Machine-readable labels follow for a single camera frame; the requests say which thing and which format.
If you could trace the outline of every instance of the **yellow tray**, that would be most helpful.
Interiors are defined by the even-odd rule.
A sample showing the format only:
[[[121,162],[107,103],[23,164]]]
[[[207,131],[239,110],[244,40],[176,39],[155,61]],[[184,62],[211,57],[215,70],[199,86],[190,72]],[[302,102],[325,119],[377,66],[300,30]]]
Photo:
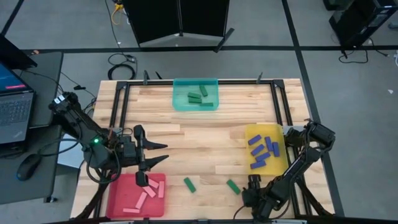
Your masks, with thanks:
[[[256,135],[261,135],[261,140],[255,144],[249,146],[248,141]],[[251,151],[258,145],[263,144],[266,148],[263,149],[260,154],[268,151],[265,137],[271,137],[272,142],[278,142],[279,144],[279,157],[275,157],[274,153],[271,152],[271,156],[266,159],[266,166],[257,169],[251,169],[250,164],[256,162],[256,158],[251,154]],[[248,159],[248,173],[249,174],[260,174],[260,175],[282,175],[288,168],[287,155],[285,150],[284,133],[282,126],[279,124],[249,124],[245,130],[246,137],[246,154]]]

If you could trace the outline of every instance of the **blue block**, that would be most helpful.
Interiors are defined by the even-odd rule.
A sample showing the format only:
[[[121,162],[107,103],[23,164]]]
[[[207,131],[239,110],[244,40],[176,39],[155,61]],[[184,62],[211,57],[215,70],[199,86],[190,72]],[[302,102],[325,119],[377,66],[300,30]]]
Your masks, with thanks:
[[[268,151],[274,150],[272,147],[271,137],[266,137],[266,145],[267,145]]]
[[[256,161],[257,162],[263,161],[263,160],[267,159],[270,156],[271,156],[271,154],[269,154],[269,152],[266,152],[264,154],[261,154],[260,156],[257,156],[256,157]]]
[[[255,168],[260,168],[266,165],[265,161],[260,161],[260,162],[255,162],[253,164],[250,164],[250,168],[251,169],[255,169]]]
[[[265,148],[265,146],[263,144],[257,146],[255,149],[253,149],[253,151],[251,151],[252,155],[257,155],[259,154],[263,149]]]
[[[279,157],[279,145],[277,142],[272,143],[272,147],[274,148],[274,156]]]
[[[253,145],[254,143],[256,143],[256,142],[258,142],[258,141],[260,141],[260,139],[261,139],[261,135],[256,135],[256,136],[254,136],[252,139],[250,139],[249,141],[248,141],[248,143],[249,143],[249,146],[251,146],[251,145]]]

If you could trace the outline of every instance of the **wooden table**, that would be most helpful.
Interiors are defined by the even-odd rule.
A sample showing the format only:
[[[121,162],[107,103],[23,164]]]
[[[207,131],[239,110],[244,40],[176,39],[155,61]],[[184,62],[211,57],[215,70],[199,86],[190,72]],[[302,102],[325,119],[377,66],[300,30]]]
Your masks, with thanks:
[[[303,126],[309,114],[301,82],[299,79],[285,79],[284,83],[294,125]],[[115,87],[116,81],[102,81],[99,88],[93,119],[104,128],[109,126]],[[271,88],[264,85],[220,85],[220,106],[212,112],[175,111],[172,107],[172,89],[171,85],[134,86],[129,92],[125,128],[142,124],[150,141],[169,145],[167,149],[146,151],[148,158],[170,155],[152,170],[167,176],[165,215],[153,219],[232,219],[243,203],[241,196],[235,195],[226,181],[232,179],[239,188],[247,187],[244,129],[245,125],[252,123],[276,123]],[[122,90],[116,124],[120,120],[123,95]],[[286,125],[283,106],[281,110]],[[136,167],[128,167],[123,169],[123,173],[135,173],[136,170]],[[183,182],[186,177],[197,188],[194,194]],[[262,187],[273,178],[263,176]],[[320,203],[329,212],[334,212],[320,160],[306,171],[305,179]],[[71,217],[84,209],[97,188],[98,184],[88,178],[83,164]],[[299,192],[297,189],[300,211],[304,213]],[[103,197],[100,216],[105,216],[107,196],[108,190]],[[271,217],[281,211],[273,211]],[[249,208],[244,208],[237,218],[252,218],[250,212]],[[293,216],[290,204],[284,217]]]

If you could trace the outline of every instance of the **teal plastic bin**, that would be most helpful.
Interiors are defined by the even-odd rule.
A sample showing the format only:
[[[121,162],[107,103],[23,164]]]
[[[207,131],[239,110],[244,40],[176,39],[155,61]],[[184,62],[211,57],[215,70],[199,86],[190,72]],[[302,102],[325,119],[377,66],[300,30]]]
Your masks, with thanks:
[[[200,85],[204,85],[208,96],[203,96]],[[201,106],[188,102],[188,93],[201,95],[202,103],[213,106]],[[173,107],[177,111],[214,111],[218,108],[218,80],[216,78],[176,78],[173,81]]]

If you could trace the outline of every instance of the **computer mouse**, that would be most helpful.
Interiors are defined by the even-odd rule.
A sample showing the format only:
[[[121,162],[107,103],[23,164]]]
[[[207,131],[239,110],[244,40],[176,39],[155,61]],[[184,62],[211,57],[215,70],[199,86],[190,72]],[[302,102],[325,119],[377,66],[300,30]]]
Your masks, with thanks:
[[[31,154],[26,157],[19,165],[17,171],[17,179],[20,181],[29,180],[35,172],[37,166],[40,164],[42,156],[39,154]]]

